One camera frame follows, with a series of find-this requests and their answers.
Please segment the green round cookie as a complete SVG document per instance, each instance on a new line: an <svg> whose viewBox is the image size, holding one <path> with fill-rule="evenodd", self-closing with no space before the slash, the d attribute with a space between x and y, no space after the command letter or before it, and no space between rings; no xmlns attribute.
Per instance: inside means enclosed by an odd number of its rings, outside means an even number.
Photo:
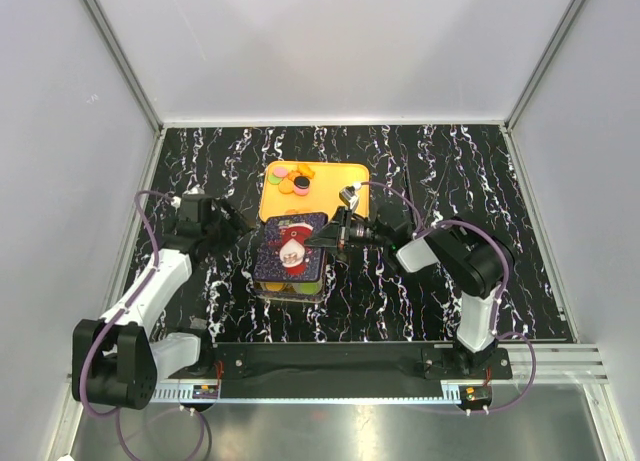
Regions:
<svg viewBox="0 0 640 461"><path fill-rule="evenodd" d="M315 294L319 290L316 283L301 283L298 285L298 291L303 294Z"/></svg>

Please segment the plain orange round cookie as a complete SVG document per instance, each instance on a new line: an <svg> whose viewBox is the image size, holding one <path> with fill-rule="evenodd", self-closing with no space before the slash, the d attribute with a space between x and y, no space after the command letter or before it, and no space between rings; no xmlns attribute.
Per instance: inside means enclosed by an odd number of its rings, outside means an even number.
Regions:
<svg viewBox="0 0 640 461"><path fill-rule="evenodd" d="M267 291L282 291L286 287L285 283L282 282L266 282L263 283L263 288Z"/></svg>

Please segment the gold cookie tin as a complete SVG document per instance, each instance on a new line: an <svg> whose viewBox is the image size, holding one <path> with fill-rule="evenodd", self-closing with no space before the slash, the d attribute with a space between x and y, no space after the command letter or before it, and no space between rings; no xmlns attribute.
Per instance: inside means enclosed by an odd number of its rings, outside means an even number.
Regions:
<svg viewBox="0 0 640 461"><path fill-rule="evenodd" d="M286 287L279 292L267 291L263 288L263 283L259 283L255 288L255 295L266 301L296 302L296 303L318 303L324 297L324 282L322 280L316 282L319 290L315 294L303 294L298 291L298 285L301 283L285 283Z"/></svg>

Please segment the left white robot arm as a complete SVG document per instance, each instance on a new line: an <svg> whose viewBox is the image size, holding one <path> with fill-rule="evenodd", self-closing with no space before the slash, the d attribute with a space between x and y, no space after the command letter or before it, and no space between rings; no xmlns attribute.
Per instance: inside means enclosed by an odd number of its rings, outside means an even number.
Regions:
<svg viewBox="0 0 640 461"><path fill-rule="evenodd" d="M230 251L251 227L227 200L199 189L160 197L175 211L172 227L156 235L149 219L141 219L152 248L148 264L111 308L81 320L72 334L72 395L93 417L141 410L158 382L183 369L203 377L215 367L216 353L204 345L201 330L187 328L156 342L150 336L195 269Z"/></svg>

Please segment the gold tin lid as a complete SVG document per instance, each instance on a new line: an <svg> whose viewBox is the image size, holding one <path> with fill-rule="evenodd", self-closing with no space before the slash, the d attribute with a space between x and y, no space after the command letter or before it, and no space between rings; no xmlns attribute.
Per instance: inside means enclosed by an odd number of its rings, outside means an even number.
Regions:
<svg viewBox="0 0 640 461"><path fill-rule="evenodd" d="M270 217L257 250L253 279L259 283L315 283L324 273L323 248L306 241L328 221L323 212Z"/></svg>

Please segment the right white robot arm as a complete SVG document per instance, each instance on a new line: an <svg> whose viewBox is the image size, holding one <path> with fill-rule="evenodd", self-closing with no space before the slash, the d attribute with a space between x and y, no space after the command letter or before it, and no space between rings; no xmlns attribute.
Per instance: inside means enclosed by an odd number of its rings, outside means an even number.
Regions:
<svg viewBox="0 0 640 461"><path fill-rule="evenodd" d="M389 266L403 274L440 265L461 291L460 322L444 365L470 378L488 368L497 349L499 309L514 264L506 242L464 217L439 221L414 234L406 223L368 219L341 207L305 245L335 256L378 247Z"/></svg>

